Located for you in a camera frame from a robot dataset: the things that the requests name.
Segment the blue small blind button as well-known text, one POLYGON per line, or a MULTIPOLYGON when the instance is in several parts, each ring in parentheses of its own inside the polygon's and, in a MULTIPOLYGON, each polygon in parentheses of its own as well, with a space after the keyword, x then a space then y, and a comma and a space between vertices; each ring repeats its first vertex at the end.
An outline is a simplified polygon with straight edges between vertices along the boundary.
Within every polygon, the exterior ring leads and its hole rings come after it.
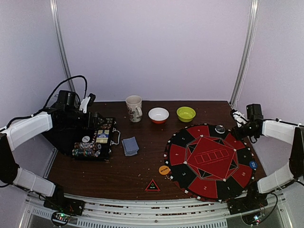
POLYGON ((258 164, 255 161, 250 161, 249 166, 254 170, 258 168, 258 164))

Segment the orange big blind button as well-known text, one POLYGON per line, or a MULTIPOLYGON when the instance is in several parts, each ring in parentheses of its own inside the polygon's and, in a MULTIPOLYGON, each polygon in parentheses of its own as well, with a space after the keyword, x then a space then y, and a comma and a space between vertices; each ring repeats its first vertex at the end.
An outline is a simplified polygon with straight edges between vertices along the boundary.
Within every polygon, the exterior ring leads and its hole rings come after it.
POLYGON ((166 165, 159 167, 159 174, 167 175, 170 172, 170 168, 166 165))

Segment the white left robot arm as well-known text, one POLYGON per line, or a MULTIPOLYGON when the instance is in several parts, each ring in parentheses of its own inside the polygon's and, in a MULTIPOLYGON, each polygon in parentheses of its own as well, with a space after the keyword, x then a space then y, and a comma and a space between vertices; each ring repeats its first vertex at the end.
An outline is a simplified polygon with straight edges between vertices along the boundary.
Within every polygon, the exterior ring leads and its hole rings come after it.
POLYGON ((0 180, 50 197, 50 204, 58 211, 68 207, 67 198, 55 193, 53 182, 21 168, 12 153, 24 142, 43 134, 56 149, 71 155, 82 133, 97 130, 105 122, 99 113, 93 114, 88 110, 95 100, 94 94, 85 97, 79 107, 74 104, 75 96, 74 92, 61 90, 51 107, 44 107, 27 117, 16 117, 12 124, 0 131, 0 180))

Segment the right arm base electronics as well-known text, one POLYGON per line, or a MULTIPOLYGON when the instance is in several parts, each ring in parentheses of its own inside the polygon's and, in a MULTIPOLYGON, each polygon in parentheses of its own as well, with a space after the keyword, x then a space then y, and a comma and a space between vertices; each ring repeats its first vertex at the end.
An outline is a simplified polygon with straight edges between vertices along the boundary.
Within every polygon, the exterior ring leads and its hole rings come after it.
POLYGON ((245 197, 234 198, 228 201, 228 209, 231 215, 248 212, 267 206, 267 194, 262 194, 258 190, 257 182, 253 182, 247 189, 245 197))

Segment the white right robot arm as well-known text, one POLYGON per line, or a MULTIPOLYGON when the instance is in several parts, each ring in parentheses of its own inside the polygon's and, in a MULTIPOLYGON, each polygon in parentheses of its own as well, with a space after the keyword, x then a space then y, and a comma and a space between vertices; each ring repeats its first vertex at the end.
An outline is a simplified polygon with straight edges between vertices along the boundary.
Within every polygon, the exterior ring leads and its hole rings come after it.
POLYGON ((230 114, 236 121, 232 135, 237 140, 249 138, 263 165, 267 165, 267 176, 255 184, 258 190, 244 198, 246 209, 254 209, 262 201, 261 194, 281 189, 304 174, 304 125, 281 119, 264 118, 260 104, 246 106, 246 114, 235 109, 230 114))

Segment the black round dealer puck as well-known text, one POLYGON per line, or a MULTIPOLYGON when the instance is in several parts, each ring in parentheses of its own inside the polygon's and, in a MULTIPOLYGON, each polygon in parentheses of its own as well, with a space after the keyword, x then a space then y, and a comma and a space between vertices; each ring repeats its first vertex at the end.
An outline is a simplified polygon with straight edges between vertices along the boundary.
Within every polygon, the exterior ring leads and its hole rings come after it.
POLYGON ((217 133, 219 133, 219 134, 223 134, 223 133, 225 133, 226 129, 225 129, 225 127, 222 126, 222 125, 216 125, 215 131, 216 131, 217 133))

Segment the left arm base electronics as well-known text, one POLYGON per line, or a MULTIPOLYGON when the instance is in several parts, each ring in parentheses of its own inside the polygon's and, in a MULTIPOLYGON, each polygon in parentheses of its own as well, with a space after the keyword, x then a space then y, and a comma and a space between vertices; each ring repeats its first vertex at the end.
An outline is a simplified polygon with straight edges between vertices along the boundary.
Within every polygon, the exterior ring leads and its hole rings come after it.
POLYGON ((63 200, 45 197, 43 206, 54 210, 51 214, 51 222, 57 227, 62 227, 67 225, 73 216, 82 215, 85 202, 66 197, 63 200))

